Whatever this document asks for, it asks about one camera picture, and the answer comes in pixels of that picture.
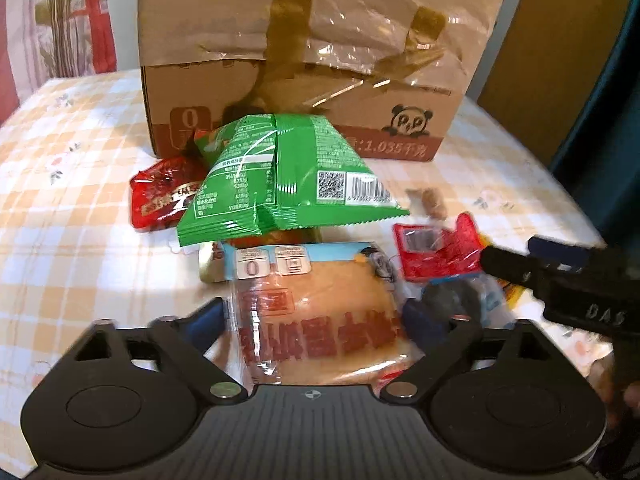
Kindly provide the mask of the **black cookie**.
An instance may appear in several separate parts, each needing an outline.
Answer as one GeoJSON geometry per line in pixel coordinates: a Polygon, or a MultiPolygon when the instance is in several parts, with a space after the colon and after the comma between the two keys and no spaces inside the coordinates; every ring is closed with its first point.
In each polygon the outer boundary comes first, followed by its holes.
{"type": "Polygon", "coordinates": [[[444,320],[466,315],[490,328],[510,328],[516,321],[502,288],[484,273],[430,281],[421,300],[428,312],[444,320]]]}

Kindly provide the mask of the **red square snack packet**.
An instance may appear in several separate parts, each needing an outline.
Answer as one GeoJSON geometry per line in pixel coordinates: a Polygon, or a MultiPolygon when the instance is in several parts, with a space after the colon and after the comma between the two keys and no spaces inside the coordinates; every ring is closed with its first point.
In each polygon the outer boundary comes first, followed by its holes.
{"type": "Polygon", "coordinates": [[[393,232],[401,272],[410,283],[478,273],[482,270],[480,252],[490,245],[468,212],[457,216],[453,229],[396,223],[393,232]]]}

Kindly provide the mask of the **small brown snack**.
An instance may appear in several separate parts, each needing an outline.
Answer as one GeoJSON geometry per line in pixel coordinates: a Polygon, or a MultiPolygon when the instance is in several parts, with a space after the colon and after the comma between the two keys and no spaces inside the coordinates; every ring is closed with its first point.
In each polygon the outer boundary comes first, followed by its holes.
{"type": "Polygon", "coordinates": [[[414,188],[407,191],[409,210],[414,216],[444,221],[448,218],[448,211],[438,188],[414,188]]]}

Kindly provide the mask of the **bread bun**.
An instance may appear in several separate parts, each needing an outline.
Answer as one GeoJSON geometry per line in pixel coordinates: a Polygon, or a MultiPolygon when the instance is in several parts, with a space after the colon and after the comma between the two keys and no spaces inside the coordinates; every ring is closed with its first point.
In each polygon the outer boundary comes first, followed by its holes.
{"type": "Polygon", "coordinates": [[[418,352],[390,258],[366,242],[224,245],[230,324],[255,385],[378,386],[418,352]]]}

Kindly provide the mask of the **red candy packet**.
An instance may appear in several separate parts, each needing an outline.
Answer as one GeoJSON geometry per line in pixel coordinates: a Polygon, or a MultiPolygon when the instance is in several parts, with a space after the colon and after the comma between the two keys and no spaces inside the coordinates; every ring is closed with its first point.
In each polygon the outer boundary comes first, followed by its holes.
{"type": "Polygon", "coordinates": [[[138,231],[174,226],[188,209],[207,174],[203,163],[179,155],[161,159],[129,181],[130,221],[138,231]]]}

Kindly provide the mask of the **green rice cracker bag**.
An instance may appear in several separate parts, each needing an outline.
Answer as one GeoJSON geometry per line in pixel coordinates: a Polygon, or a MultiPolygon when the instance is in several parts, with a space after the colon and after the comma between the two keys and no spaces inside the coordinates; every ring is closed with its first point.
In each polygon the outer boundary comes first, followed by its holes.
{"type": "Polygon", "coordinates": [[[247,115],[194,143],[208,173],[178,222],[182,246],[408,212],[323,116],[247,115]]]}

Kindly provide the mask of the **checkered floral tablecloth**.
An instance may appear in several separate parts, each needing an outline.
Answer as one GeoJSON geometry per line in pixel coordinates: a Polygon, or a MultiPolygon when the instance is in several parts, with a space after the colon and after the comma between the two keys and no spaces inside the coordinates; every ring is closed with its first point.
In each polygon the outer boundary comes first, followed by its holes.
{"type": "MultiPolygon", "coordinates": [[[[171,230],[129,220],[130,179],[153,163],[137,70],[53,79],[1,129],[1,466],[34,464],[22,406],[93,321],[143,326],[220,296],[171,230]]],[[[430,162],[373,159],[400,202],[437,188],[450,216],[472,214],[495,244],[541,235],[593,246],[600,235],[544,166],[472,101],[430,162]]]]}

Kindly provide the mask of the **wooden door panel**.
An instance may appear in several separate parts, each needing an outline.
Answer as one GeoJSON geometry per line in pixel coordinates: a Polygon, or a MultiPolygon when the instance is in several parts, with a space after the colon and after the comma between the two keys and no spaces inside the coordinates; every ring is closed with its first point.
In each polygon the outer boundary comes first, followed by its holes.
{"type": "Polygon", "coordinates": [[[520,0],[478,105],[548,165],[604,69],[630,0],[520,0]]]}

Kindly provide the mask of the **cardboard box with plastic liner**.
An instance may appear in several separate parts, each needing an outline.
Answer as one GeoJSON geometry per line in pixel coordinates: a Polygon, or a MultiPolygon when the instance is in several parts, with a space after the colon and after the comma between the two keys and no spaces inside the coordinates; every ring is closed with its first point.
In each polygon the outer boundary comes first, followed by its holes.
{"type": "Polygon", "coordinates": [[[369,158],[432,159],[503,0],[138,0],[153,152],[262,113],[325,117],[369,158]]]}

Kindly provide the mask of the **printed room backdrop curtain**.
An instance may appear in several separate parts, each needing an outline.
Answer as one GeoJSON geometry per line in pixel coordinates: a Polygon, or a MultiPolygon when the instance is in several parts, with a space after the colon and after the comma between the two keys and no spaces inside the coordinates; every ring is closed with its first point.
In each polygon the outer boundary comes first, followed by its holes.
{"type": "Polygon", "coordinates": [[[1,0],[1,119],[52,78],[114,72],[107,0],[1,0]]]}

